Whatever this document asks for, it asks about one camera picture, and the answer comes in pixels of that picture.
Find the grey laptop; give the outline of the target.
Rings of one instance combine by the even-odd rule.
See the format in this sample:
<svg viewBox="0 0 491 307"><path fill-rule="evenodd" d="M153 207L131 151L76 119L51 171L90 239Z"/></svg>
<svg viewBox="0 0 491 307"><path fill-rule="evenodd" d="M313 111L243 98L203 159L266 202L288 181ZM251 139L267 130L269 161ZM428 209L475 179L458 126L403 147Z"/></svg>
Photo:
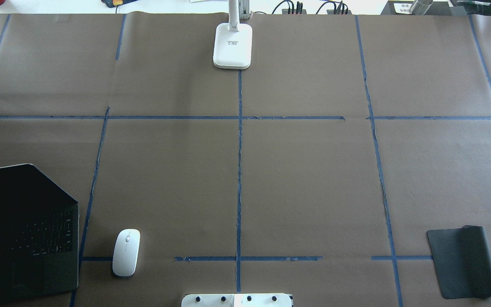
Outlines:
<svg viewBox="0 0 491 307"><path fill-rule="evenodd" d="M0 167L0 304L74 291L78 201L32 164Z"/></svg>

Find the white desk lamp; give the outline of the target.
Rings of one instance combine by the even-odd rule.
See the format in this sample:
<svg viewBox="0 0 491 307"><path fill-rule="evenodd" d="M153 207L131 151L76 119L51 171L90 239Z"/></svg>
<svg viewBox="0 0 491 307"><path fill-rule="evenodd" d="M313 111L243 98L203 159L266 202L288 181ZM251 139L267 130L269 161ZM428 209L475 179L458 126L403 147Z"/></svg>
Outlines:
<svg viewBox="0 0 491 307"><path fill-rule="evenodd" d="M245 70L251 65L253 48L253 28L241 23L248 0L230 0L228 2L228 23L216 27L213 50L213 64L221 69Z"/></svg>

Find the metal cup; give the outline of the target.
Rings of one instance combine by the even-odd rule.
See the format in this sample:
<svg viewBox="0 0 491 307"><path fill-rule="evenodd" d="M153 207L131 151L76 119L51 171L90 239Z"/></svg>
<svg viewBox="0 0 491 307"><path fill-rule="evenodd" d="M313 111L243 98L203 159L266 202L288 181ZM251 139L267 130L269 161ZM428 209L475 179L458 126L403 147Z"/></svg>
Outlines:
<svg viewBox="0 0 491 307"><path fill-rule="evenodd" d="M409 12L411 15L425 15L432 4L433 0L413 0Z"/></svg>

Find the black mouse pad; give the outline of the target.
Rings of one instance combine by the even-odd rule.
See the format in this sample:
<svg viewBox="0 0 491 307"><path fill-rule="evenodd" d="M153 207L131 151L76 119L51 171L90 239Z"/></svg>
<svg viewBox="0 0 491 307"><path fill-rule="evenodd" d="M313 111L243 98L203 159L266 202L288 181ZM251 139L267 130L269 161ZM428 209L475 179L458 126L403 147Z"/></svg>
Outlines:
<svg viewBox="0 0 491 307"><path fill-rule="evenodd" d="M484 226L427 231L444 299L491 297L491 250Z"/></svg>

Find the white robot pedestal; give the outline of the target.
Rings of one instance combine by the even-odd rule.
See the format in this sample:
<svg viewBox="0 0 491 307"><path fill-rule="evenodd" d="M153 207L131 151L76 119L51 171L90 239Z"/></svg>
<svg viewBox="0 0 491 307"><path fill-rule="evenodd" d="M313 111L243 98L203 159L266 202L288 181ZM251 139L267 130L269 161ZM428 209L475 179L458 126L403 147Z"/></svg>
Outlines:
<svg viewBox="0 0 491 307"><path fill-rule="evenodd" d="M292 307L292 295L286 293L215 293L190 294L182 307Z"/></svg>

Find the white computer mouse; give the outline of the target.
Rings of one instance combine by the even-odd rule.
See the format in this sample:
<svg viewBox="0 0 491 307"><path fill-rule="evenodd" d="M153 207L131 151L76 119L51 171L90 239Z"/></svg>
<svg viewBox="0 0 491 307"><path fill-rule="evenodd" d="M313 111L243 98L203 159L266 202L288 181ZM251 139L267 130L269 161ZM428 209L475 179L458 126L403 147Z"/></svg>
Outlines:
<svg viewBox="0 0 491 307"><path fill-rule="evenodd" d="M135 273L140 241L141 234L137 229L123 229L119 232L113 251L112 270L115 276L130 277Z"/></svg>

